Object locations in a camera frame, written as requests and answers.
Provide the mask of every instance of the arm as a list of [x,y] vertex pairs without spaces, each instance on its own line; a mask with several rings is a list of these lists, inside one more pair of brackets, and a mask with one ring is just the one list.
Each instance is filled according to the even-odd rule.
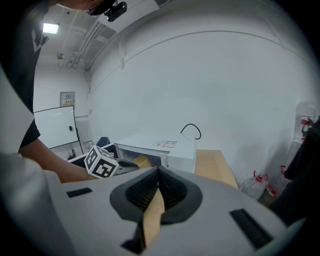
[[88,174],[85,168],[69,163],[47,148],[39,139],[20,148],[19,153],[24,158],[36,161],[43,170],[55,172],[61,183],[96,180]]

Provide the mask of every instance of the person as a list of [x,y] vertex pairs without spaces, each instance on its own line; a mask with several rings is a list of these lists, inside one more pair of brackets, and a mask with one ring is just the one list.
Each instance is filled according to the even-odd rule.
[[[104,0],[29,0],[6,3],[5,10],[14,11],[13,22],[6,22],[6,35],[0,53],[2,68],[25,106],[33,113],[35,70],[41,47],[49,39],[42,34],[43,19],[49,7],[83,10],[94,15],[104,12]],[[36,161],[43,170],[55,172],[62,183],[96,179],[85,168],[71,164],[47,148],[38,138],[40,133],[33,120],[20,145],[24,158]]]

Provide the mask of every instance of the white wall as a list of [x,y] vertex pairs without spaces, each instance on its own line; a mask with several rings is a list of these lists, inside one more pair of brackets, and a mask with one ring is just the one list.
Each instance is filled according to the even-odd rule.
[[297,103],[318,103],[318,64],[281,10],[239,2],[168,4],[122,33],[124,70],[110,43],[91,69],[93,139],[178,133],[194,123],[197,148],[221,150],[238,182],[253,170],[278,170]]
[[[75,92],[75,125],[78,129],[83,152],[88,152],[88,143],[91,140],[90,129],[87,133],[86,102],[89,86],[82,68],[59,68],[58,61],[48,62],[39,60],[34,78],[33,110],[41,111],[60,107],[60,92]],[[52,148],[51,150],[61,158],[68,158],[74,149],[77,156],[82,155],[78,142]]]

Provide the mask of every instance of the white cube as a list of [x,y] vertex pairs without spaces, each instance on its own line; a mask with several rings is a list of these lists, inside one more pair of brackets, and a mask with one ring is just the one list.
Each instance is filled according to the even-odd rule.
[[84,159],[87,172],[99,179],[108,178],[114,175],[119,167],[116,160],[109,152],[94,145]]

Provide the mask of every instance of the white printer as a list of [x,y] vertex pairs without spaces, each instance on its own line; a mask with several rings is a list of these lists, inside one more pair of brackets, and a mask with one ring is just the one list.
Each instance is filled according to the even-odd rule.
[[132,161],[147,156],[152,166],[195,173],[196,140],[182,133],[139,132],[114,143],[119,158]]

